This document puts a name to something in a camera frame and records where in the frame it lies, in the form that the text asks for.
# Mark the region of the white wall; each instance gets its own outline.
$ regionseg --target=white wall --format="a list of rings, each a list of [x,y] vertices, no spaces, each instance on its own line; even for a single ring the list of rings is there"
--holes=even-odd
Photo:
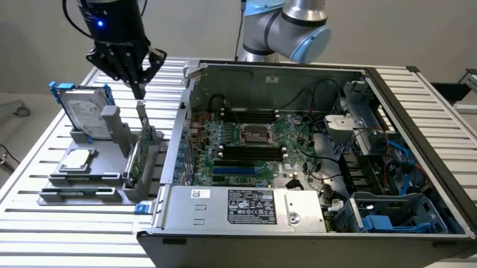
[[[231,58],[237,8],[239,0],[149,0],[152,44],[171,56]],[[434,81],[477,68],[475,0],[328,0],[326,10],[334,33],[320,62],[415,65]],[[0,0],[0,92],[45,93],[50,80],[80,82],[90,45],[62,18],[60,1]]]

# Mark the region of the slotted aluminum worktable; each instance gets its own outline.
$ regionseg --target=slotted aluminum worktable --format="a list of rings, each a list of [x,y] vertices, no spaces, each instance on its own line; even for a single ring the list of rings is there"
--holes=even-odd
[[[185,59],[165,61],[147,85],[145,108],[151,124],[171,136],[184,85]],[[374,66],[408,116],[440,156],[467,195],[477,203],[477,134],[422,78],[404,67]],[[122,122],[140,128],[131,90],[93,70],[85,85],[112,88]],[[17,170],[0,190],[0,267],[153,267],[131,234],[132,222],[151,216],[132,214],[133,206],[40,207],[37,191],[72,141],[70,123],[61,111],[48,126]],[[153,171],[149,197],[157,192],[167,141]],[[439,262],[435,267],[477,267],[477,255],[465,261]]]

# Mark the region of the green circuit board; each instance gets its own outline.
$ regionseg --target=green circuit board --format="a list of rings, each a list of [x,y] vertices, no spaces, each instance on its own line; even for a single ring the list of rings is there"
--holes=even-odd
[[[303,155],[298,149],[299,143],[296,134],[300,132],[300,137],[306,138],[302,150],[315,156],[314,148],[307,147],[308,129],[303,128],[304,124],[295,124],[295,115],[283,114],[280,119],[272,124],[247,124],[223,122],[216,114],[212,114],[208,119],[201,120],[200,136],[195,142],[195,174],[193,185],[200,186],[248,186],[248,187],[272,187],[273,179],[283,178],[290,181],[292,173],[302,173],[303,164],[307,163],[308,168],[314,164],[312,158]],[[244,126],[265,126],[272,135],[271,143],[244,144],[240,129]],[[287,157],[283,161],[253,161],[253,175],[220,175],[221,180],[216,181],[213,177],[213,161],[220,160],[219,145],[225,146],[253,146],[253,147],[284,147]]]

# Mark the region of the robotic arm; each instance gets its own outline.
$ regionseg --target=robotic arm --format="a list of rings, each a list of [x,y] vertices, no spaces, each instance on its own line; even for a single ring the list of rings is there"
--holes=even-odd
[[[331,38],[324,0],[248,0],[239,61],[312,62]]]
[[[86,60],[144,99],[145,84],[164,64],[167,53],[151,47],[145,37],[137,0],[76,0],[94,42]],[[143,69],[148,58],[149,67]]]

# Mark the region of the warning label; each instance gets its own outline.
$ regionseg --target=warning label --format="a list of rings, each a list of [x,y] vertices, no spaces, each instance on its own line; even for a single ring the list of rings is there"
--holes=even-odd
[[[228,190],[231,224],[276,224],[273,191]]]

